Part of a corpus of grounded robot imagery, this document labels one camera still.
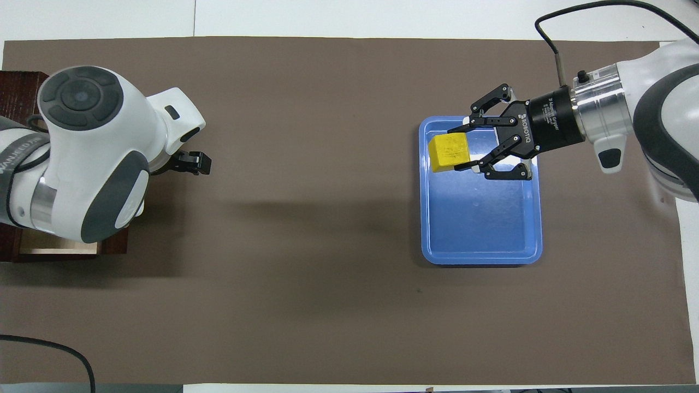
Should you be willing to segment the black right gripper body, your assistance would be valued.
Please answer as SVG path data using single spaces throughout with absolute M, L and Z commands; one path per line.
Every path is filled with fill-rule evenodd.
M 586 140 L 576 120 L 568 87 L 560 87 L 527 102 L 515 100 L 502 117 L 512 117 L 517 121 L 511 127 L 496 127 L 497 141 L 501 144 L 518 136 L 520 142 L 509 154 L 522 159 L 531 159 L 542 152 Z

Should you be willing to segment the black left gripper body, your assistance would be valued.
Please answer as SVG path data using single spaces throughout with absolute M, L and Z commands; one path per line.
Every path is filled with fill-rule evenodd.
M 161 174 L 165 174 L 165 172 L 168 171 L 186 172 L 186 167 L 182 166 L 182 157 L 182 154 L 173 154 L 172 156 L 170 156 L 168 161 L 159 169 L 157 169 L 157 175 L 160 176 Z

